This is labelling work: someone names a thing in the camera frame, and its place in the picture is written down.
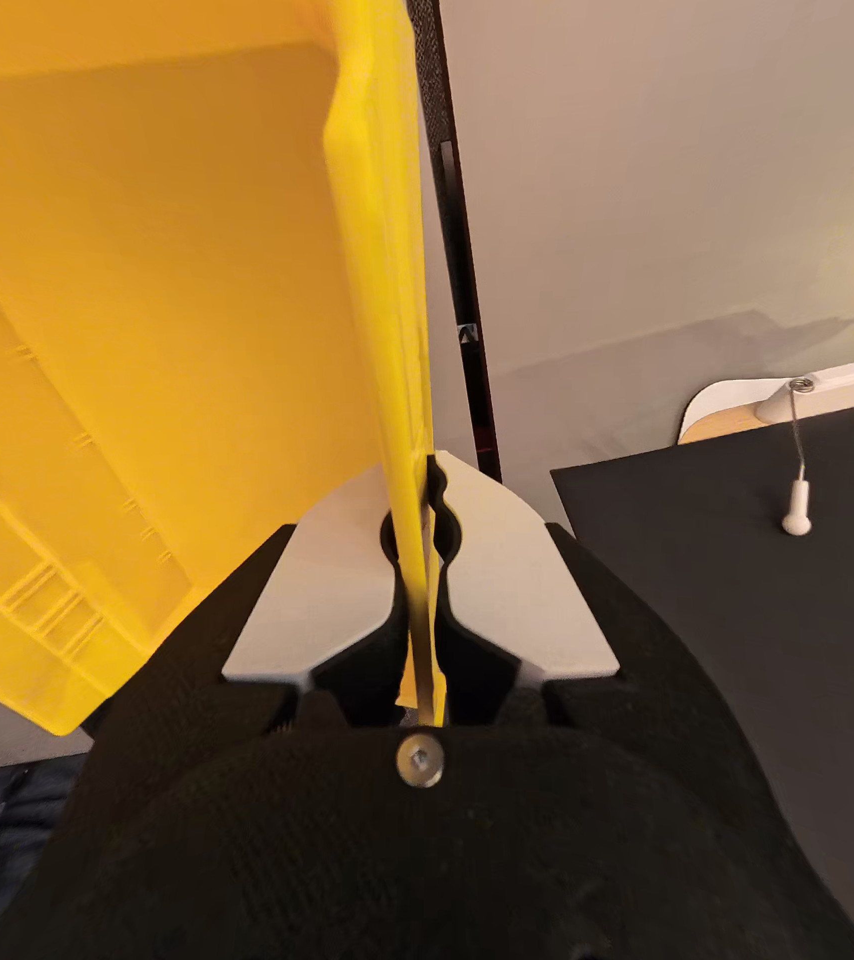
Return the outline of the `yellow plastic box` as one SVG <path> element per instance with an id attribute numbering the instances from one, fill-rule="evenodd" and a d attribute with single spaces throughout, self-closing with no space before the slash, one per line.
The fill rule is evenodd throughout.
<path id="1" fill-rule="evenodd" d="M 369 476 L 432 712 L 406 2 L 0 2 L 0 703 L 78 729 Z"/>

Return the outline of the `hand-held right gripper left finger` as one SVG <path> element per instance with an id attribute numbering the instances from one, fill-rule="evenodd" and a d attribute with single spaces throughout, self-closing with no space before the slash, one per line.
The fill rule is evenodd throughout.
<path id="1" fill-rule="evenodd" d="M 385 726 L 409 650 L 407 592 L 384 469 L 303 515 L 222 668 L 232 683 L 331 693 L 352 726 Z"/>

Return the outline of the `black mat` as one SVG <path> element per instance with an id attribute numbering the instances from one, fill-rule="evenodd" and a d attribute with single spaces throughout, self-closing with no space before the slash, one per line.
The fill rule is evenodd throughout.
<path id="1" fill-rule="evenodd" d="M 854 919 L 854 408 L 800 426 L 812 531 L 783 532 L 787 424 L 553 471 L 577 540 L 728 702 Z"/>

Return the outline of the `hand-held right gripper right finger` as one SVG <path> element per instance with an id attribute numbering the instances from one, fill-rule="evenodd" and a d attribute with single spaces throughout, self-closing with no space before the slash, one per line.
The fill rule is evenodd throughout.
<path id="1" fill-rule="evenodd" d="M 428 480 L 439 559 L 434 646 L 449 720 L 488 725 L 513 690 L 615 677 L 618 659 L 552 527 L 448 451 L 430 458 Z"/>

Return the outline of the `thin black panel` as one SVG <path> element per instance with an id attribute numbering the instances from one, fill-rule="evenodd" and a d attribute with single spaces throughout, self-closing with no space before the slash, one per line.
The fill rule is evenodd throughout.
<path id="1" fill-rule="evenodd" d="M 502 482 L 440 3 L 408 1 L 406 5 L 413 30 L 425 119 L 425 158 L 437 203 L 445 275 L 456 326 L 457 372 L 454 382 L 463 388 L 469 415 L 467 448 L 474 454 L 482 474 Z"/>

